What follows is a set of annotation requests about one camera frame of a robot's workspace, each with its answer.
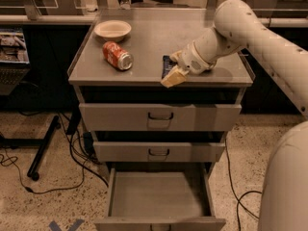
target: drawer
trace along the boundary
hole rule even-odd
[[[218,162],[224,143],[95,142],[99,162]]]
[[[202,164],[116,163],[112,167],[104,231],[219,231]]]
[[[80,104],[90,131],[230,131],[241,105]]]

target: terrazzo floor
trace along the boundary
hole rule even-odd
[[[44,136],[53,116],[57,115],[0,113],[0,132],[7,139],[39,139]],[[38,181],[27,177],[29,166],[37,152],[35,148],[0,150],[0,230],[90,231],[95,230],[94,220],[104,217],[108,188],[103,180],[86,170],[80,187],[43,193],[77,186],[83,179],[82,168],[70,156],[69,138],[64,132],[68,121],[63,115],[60,117],[64,125],[53,134],[38,169]],[[240,115],[227,137],[233,185],[238,196],[250,190],[262,190],[270,151],[283,134],[302,121],[304,118],[301,115]],[[73,144],[78,148],[75,139]],[[8,156],[18,158],[15,164],[20,168],[21,179],[17,167],[10,164],[10,161],[5,162]],[[105,165],[98,166],[89,161],[85,165],[108,178]],[[27,192],[20,180],[24,186],[42,194]],[[216,217],[226,219],[222,230],[238,230],[237,201],[230,188],[226,151],[216,163],[209,183]],[[243,203],[258,215],[260,199],[259,194],[250,194],[243,199]],[[242,230],[257,230],[257,219],[243,209],[240,209],[240,217]]]

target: gray tabletop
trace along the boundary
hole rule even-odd
[[[119,45],[134,55],[134,65],[127,71],[110,66],[102,54],[104,39],[90,32],[71,67],[69,83],[76,86],[159,86],[163,56],[181,50],[212,25],[202,9],[132,9],[106,10],[95,23],[123,20],[132,26]],[[216,67],[201,75],[190,75],[181,86],[248,87],[252,80],[238,54],[223,57]]]

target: red soda can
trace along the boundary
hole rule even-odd
[[[103,54],[107,62],[119,70],[127,70],[133,65],[133,55],[122,49],[116,42],[105,42]]]

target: drawer handle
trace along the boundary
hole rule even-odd
[[[149,119],[155,119],[155,120],[171,120],[171,119],[173,119],[173,112],[171,112],[169,117],[155,117],[155,116],[152,116],[151,113],[148,113],[147,117]]]
[[[152,149],[148,149],[148,154],[154,157],[166,157],[170,154],[170,150],[168,149],[166,152],[165,151],[152,152]]]
[[[151,224],[151,231],[171,231],[170,224]]]

